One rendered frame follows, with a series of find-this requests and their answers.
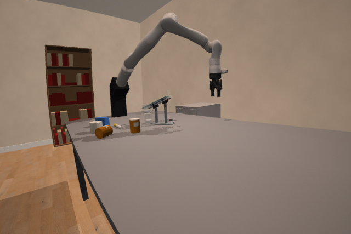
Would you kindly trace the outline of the clear glass vial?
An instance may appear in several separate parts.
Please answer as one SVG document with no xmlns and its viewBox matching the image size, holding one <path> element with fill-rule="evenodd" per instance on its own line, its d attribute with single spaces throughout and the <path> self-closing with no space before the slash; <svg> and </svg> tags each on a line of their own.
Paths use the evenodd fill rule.
<svg viewBox="0 0 351 234">
<path fill-rule="evenodd" d="M 145 113 L 145 124 L 150 124 L 153 122 L 152 120 L 152 113 Z"/>
</svg>

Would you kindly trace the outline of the amber pill bottle with white cap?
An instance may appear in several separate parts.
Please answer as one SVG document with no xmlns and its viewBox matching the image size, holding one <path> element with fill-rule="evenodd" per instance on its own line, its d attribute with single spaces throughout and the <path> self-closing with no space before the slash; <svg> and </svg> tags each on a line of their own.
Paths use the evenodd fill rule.
<svg viewBox="0 0 351 234">
<path fill-rule="evenodd" d="M 139 118 L 131 118 L 131 119 L 129 119 L 129 123 L 130 123 L 131 133 L 139 133 L 140 132 L 140 119 Z"/>
</svg>

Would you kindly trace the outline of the orange pill bottle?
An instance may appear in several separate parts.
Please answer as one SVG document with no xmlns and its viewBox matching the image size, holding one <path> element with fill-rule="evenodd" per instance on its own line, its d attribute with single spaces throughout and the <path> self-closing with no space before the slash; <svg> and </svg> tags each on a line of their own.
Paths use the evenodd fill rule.
<svg viewBox="0 0 351 234">
<path fill-rule="evenodd" d="M 112 133 L 113 133 L 113 128 L 110 125 L 105 125 L 103 127 L 97 128 L 95 130 L 95 136 L 98 139 L 102 139 L 102 138 L 104 138 L 106 136 L 111 135 Z"/>
</svg>

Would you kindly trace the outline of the blue block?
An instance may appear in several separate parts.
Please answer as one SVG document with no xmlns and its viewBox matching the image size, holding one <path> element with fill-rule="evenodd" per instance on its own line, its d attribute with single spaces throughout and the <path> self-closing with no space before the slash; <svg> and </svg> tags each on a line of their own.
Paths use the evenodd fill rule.
<svg viewBox="0 0 351 234">
<path fill-rule="evenodd" d="M 102 121 L 103 126 L 110 125 L 109 117 L 98 117 L 98 118 L 95 118 L 95 121 Z"/>
</svg>

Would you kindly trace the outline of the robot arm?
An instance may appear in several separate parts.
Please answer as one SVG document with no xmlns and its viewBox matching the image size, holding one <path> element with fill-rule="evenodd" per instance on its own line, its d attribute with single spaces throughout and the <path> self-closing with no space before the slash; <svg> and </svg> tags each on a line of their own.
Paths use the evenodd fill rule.
<svg viewBox="0 0 351 234">
<path fill-rule="evenodd" d="M 160 22 L 139 42 L 133 53 L 127 54 L 121 70 L 118 74 L 116 84 L 119 87 L 125 87 L 137 63 L 159 42 L 161 37 L 170 32 L 203 47 L 209 53 L 209 74 L 210 73 L 228 73 L 228 70 L 221 70 L 220 56 L 222 44 L 219 40 L 208 41 L 208 37 L 203 33 L 184 27 L 178 23 L 175 13 L 167 13 Z"/>
</svg>

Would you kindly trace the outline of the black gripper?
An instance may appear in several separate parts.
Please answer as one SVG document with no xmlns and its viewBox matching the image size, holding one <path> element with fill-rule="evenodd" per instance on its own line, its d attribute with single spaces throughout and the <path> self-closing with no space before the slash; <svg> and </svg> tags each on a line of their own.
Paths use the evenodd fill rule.
<svg viewBox="0 0 351 234">
<path fill-rule="evenodd" d="M 220 97 L 220 91 L 222 89 L 221 73 L 210 73 L 209 79 L 212 79 L 212 81 L 210 81 L 211 96 L 214 96 L 214 90 L 216 88 L 217 97 Z"/>
</svg>

